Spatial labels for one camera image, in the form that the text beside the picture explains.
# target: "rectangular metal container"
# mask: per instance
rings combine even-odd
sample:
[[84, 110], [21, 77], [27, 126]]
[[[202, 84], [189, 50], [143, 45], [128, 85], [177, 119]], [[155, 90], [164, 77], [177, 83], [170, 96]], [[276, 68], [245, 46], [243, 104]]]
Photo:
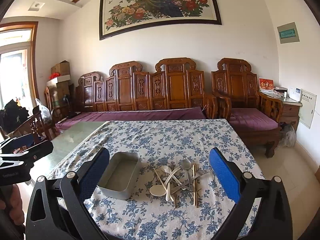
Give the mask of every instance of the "rectangular metal container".
[[132, 194], [140, 168], [140, 154], [117, 152], [111, 158], [98, 187], [105, 196], [126, 200]]

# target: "peacock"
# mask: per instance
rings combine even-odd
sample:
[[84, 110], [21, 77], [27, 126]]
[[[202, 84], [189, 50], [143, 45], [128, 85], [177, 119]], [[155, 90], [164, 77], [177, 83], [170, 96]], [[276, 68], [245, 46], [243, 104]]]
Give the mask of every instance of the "peacock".
[[170, 17], [183, 17], [179, 6], [171, 0], [143, 0], [145, 8], [152, 14], [161, 13]]

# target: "tile floor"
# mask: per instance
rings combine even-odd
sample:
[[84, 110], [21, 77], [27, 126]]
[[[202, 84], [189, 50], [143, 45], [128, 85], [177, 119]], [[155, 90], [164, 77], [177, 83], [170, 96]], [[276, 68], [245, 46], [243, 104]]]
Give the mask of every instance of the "tile floor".
[[293, 240], [296, 240], [319, 209], [320, 184], [294, 148], [278, 147], [270, 159], [265, 157], [264, 151], [262, 147], [250, 148], [266, 179], [281, 177], [291, 208]]

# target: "wooden chopstick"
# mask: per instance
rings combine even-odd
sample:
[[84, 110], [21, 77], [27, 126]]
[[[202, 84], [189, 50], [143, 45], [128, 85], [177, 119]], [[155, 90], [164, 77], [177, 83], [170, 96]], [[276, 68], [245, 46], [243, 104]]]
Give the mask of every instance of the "wooden chopstick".
[[165, 187], [165, 185], [163, 184], [163, 182], [162, 182], [162, 180], [161, 180], [161, 178], [160, 178], [160, 176], [159, 176], [159, 174], [158, 174], [158, 172], [156, 171], [156, 169], [153, 167], [153, 170], [155, 171], [155, 173], [156, 173], [156, 175], [157, 175], [157, 177], [158, 177], [158, 179], [159, 179], [159, 181], [161, 182], [161, 184], [162, 184], [162, 186], [164, 187], [164, 189], [165, 189], [165, 191], [167, 191], [167, 188]]
[[[196, 175], [196, 164], [194, 163], [192, 165], [192, 173], [193, 173], [193, 177], [195, 177]], [[194, 187], [194, 192], [193, 192], [193, 205], [197, 206], [197, 190], [196, 190], [196, 180], [193, 180], [193, 187]]]

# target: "purple seat cushion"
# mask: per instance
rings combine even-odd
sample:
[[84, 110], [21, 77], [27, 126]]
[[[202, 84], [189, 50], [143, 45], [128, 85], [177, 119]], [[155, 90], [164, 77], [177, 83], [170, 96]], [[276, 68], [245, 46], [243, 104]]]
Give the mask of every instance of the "purple seat cushion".
[[87, 112], [74, 118], [57, 123], [56, 128], [64, 131], [77, 122], [105, 122], [105, 121], [156, 121], [156, 120], [200, 120], [206, 119], [200, 107], [157, 110], [157, 111], [129, 111], [129, 112]]
[[232, 108], [230, 125], [236, 131], [268, 131], [278, 124], [255, 108]]

